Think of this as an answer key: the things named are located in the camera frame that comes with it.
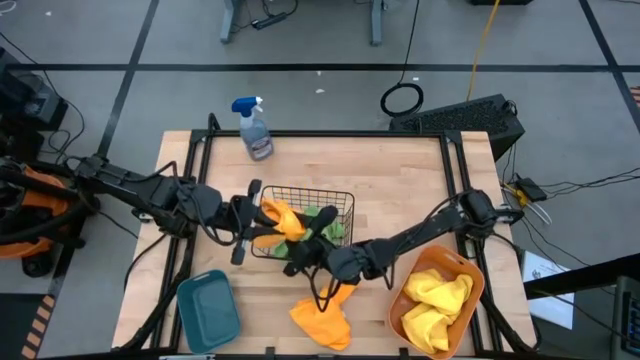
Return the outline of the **black power strip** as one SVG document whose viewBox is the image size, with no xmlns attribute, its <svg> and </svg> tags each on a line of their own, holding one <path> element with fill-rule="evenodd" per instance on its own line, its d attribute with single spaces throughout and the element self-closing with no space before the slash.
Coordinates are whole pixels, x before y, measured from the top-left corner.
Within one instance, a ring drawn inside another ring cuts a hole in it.
<svg viewBox="0 0 640 360">
<path fill-rule="evenodd" d="M 286 12 L 281 12 L 276 15 L 268 15 L 266 18 L 262 20 L 254 20 L 251 22 L 251 26 L 256 30 L 262 30 L 269 26 L 280 23 L 288 18 L 288 14 Z"/>
</svg>

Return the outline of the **teal plastic bin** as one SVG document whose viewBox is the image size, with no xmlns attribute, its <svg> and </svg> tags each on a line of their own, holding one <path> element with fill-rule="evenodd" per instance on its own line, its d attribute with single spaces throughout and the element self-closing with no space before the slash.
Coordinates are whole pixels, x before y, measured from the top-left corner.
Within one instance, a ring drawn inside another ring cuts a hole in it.
<svg viewBox="0 0 640 360">
<path fill-rule="evenodd" d="M 176 293 L 187 345 L 205 354 L 233 341 L 241 321 L 226 274 L 211 270 L 182 282 Z"/>
</svg>

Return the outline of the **black equipment box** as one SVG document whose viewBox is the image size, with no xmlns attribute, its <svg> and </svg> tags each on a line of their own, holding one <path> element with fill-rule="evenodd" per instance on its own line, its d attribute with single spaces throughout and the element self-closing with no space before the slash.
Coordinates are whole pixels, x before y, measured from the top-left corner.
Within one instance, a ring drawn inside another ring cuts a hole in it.
<svg viewBox="0 0 640 360">
<path fill-rule="evenodd" d="M 18 60 L 0 46 L 0 157 L 36 159 L 44 143 L 42 132 L 54 132 L 68 102 L 36 74 L 10 70 Z"/>
</svg>

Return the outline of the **orange plastic bin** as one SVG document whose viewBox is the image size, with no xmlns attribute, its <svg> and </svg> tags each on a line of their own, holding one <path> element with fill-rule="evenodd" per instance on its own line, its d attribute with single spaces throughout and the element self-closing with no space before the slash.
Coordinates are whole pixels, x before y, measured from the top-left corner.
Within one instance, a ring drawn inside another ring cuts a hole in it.
<svg viewBox="0 0 640 360">
<path fill-rule="evenodd" d="M 474 281 L 469 299 L 462 305 L 457 320 L 448 327 L 450 349 L 448 351 L 438 351 L 435 354 L 427 354 L 413 345 L 407 338 L 401 323 L 401 317 L 416 305 L 420 304 L 419 302 L 411 300 L 404 293 L 404 285 L 411 273 L 428 269 L 436 269 L 447 281 L 454 280 L 460 274 L 470 275 Z M 432 360 L 447 360 L 455 355 L 459 345 L 461 344 L 466 329 L 470 324 L 471 318 L 475 313 L 475 309 L 483 293 L 484 286 L 484 276 L 476 265 L 445 247 L 439 245 L 427 247 L 417 257 L 415 264 L 410 269 L 408 276 L 395 296 L 395 299 L 391 303 L 388 313 L 389 325 L 396 335 L 402 338 L 406 343 L 410 344 L 410 346 L 416 351 Z"/>
</svg>

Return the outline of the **orange microfiber towel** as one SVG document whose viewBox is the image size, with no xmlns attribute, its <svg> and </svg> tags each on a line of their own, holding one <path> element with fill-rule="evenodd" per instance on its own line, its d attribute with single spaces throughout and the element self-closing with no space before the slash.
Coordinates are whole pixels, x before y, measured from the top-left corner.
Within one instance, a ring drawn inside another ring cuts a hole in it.
<svg viewBox="0 0 640 360">
<path fill-rule="evenodd" d="M 356 290 L 356 285 L 341 285 L 328 301 L 321 300 L 321 311 L 313 298 L 300 300 L 289 311 L 291 319 L 312 340 L 333 350 L 345 350 L 351 343 L 351 326 L 341 308 Z"/>
<path fill-rule="evenodd" d="M 259 209 L 273 220 L 273 224 L 260 225 L 254 221 L 255 227 L 271 227 L 281 232 L 281 235 L 260 236 L 252 239 L 256 247 L 271 248 L 285 241 L 296 242 L 305 234 L 306 228 L 299 219 L 298 213 L 286 201 L 264 198 L 260 202 Z"/>
</svg>

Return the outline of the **black metal bar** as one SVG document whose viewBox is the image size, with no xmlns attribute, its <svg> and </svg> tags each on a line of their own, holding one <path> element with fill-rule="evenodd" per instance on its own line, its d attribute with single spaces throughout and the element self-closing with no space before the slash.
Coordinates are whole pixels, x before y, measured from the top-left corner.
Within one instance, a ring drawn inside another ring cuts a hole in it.
<svg viewBox="0 0 640 360">
<path fill-rule="evenodd" d="M 640 253 L 528 281 L 524 289 L 526 298 L 532 300 L 606 287 L 621 276 L 640 282 Z"/>
</svg>

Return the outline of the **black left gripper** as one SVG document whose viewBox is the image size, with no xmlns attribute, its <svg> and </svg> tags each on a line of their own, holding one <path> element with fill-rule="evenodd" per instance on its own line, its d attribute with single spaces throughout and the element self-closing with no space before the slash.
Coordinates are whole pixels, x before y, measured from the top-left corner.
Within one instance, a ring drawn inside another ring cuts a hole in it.
<svg viewBox="0 0 640 360">
<path fill-rule="evenodd" d="M 255 204 L 261 187 L 262 181 L 253 179 L 246 195 L 234 195 L 228 202 L 222 202 L 216 213 L 202 225 L 214 243 L 233 248 L 230 260 L 232 265 L 243 264 L 246 247 L 251 239 L 281 235 L 281 232 L 271 227 L 253 227 L 254 221 L 260 225 L 273 224 L 273 220 Z"/>
</svg>

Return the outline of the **grey electronic device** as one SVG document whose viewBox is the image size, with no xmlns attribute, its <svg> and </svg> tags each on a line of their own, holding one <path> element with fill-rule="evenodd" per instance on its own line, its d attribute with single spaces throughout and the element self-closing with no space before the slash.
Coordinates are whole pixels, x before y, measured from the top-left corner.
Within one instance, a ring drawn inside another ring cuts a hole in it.
<svg viewBox="0 0 640 360">
<path fill-rule="evenodd" d="M 640 282 L 620 276 L 616 283 L 610 360 L 640 360 Z"/>
</svg>

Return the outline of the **black metal table frame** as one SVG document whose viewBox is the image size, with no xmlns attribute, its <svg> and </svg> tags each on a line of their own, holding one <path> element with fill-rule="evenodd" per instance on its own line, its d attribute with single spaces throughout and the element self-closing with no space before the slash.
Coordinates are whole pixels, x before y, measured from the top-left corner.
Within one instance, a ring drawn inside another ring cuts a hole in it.
<svg viewBox="0 0 640 360">
<path fill-rule="evenodd" d="M 208 185 L 225 199 L 245 193 L 249 182 L 259 178 L 266 185 L 284 185 L 350 192 L 355 197 L 354 241 L 392 236 L 422 220 L 449 196 L 439 139 L 400 137 L 387 131 L 281 131 L 275 137 L 276 153 L 264 162 L 248 158 L 239 136 L 221 131 L 213 139 L 208 164 Z M 164 133 L 157 167 L 177 160 L 186 162 L 191 131 Z M 461 133 L 470 185 L 484 190 L 496 205 L 503 198 L 499 170 L 494 163 L 486 133 Z M 361 282 L 344 304 L 352 328 L 352 342 L 342 352 L 312 341 L 289 317 L 289 309 L 310 297 L 304 276 L 282 273 L 284 262 L 255 258 L 250 246 L 242 266 L 230 264 L 231 250 L 200 232 L 195 243 L 192 274 L 221 269 L 230 278 L 242 319 L 240 335 L 216 350 L 223 354 L 265 355 L 395 355 L 407 347 L 389 326 L 388 309 L 402 282 L 422 250 L 402 256 L 396 265 L 392 291 L 383 279 Z M 112 347 L 126 343 L 156 305 L 164 275 L 170 241 L 159 244 L 132 271 L 114 331 Z M 496 306 L 527 345 L 536 342 L 528 302 L 513 249 L 504 240 L 486 242 L 487 274 Z"/>
</svg>

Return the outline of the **black power adapter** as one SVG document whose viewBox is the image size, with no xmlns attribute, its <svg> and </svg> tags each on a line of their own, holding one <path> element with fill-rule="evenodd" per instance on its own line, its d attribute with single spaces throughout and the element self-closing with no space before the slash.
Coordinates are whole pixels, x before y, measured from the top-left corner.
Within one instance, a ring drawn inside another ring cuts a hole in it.
<svg viewBox="0 0 640 360">
<path fill-rule="evenodd" d="M 545 201 L 548 198 L 547 194 L 531 178 L 518 178 L 515 185 L 531 202 Z"/>
</svg>

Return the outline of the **white paper sheet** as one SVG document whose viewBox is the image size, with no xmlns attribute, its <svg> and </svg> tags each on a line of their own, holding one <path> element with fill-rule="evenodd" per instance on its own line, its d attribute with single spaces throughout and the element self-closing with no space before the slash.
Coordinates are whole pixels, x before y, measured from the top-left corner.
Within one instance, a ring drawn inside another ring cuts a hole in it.
<svg viewBox="0 0 640 360">
<path fill-rule="evenodd" d="M 522 279 L 524 282 L 538 280 L 540 278 L 557 275 L 568 271 L 568 268 L 558 265 L 551 260 L 525 251 L 522 262 Z M 528 301 L 530 312 L 533 316 L 571 330 L 573 328 L 572 306 L 575 294 L 568 293 L 555 297 L 538 298 Z"/>
</svg>

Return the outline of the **black perforated computer tower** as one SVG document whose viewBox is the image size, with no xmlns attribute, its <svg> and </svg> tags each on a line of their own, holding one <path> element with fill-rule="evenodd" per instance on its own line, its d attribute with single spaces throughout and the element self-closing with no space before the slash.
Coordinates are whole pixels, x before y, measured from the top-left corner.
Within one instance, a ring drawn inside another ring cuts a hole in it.
<svg viewBox="0 0 640 360">
<path fill-rule="evenodd" d="M 525 133 L 515 102 L 502 94 L 394 118 L 389 130 L 410 133 L 486 132 L 495 161 Z"/>
</svg>

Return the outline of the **spray bottle with blue trigger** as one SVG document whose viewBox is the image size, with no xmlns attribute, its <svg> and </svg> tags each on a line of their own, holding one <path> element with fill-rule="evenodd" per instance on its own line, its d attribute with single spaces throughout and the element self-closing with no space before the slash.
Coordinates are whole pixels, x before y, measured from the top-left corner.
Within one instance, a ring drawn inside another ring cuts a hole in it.
<svg viewBox="0 0 640 360">
<path fill-rule="evenodd" d="M 231 105 L 231 110 L 240 115 L 240 136 L 245 144 L 250 158 L 261 161 L 274 152 L 274 145 L 268 128 L 263 120 L 256 115 L 262 112 L 263 99 L 258 96 L 237 98 Z"/>
</svg>

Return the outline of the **yellow microfiber towel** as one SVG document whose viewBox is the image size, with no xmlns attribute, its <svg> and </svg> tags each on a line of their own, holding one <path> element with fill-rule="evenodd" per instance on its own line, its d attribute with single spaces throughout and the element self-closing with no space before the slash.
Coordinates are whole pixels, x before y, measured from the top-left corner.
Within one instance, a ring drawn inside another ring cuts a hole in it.
<svg viewBox="0 0 640 360">
<path fill-rule="evenodd" d="M 436 269 L 411 273 L 403 291 L 413 301 L 423 303 L 450 317 L 457 317 L 469 299 L 474 281 L 460 274 L 447 281 Z"/>
<path fill-rule="evenodd" d="M 444 314 L 438 308 L 420 303 L 401 317 L 409 341 L 427 354 L 450 349 L 448 327 L 459 313 Z"/>
</svg>

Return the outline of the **grey desk leg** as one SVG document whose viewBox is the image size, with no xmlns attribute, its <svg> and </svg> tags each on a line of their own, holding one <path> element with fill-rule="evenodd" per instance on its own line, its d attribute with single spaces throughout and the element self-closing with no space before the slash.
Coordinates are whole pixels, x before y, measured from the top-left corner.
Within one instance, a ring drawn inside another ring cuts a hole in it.
<svg viewBox="0 0 640 360">
<path fill-rule="evenodd" d="M 382 44 L 382 13 L 384 11 L 384 0 L 371 0 L 370 21 L 371 21 L 371 41 L 372 46 Z"/>
<path fill-rule="evenodd" d="M 242 0 L 223 0 L 224 13 L 220 29 L 219 39 L 222 44 L 231 41 L 231 31 Z"/>
</svg>

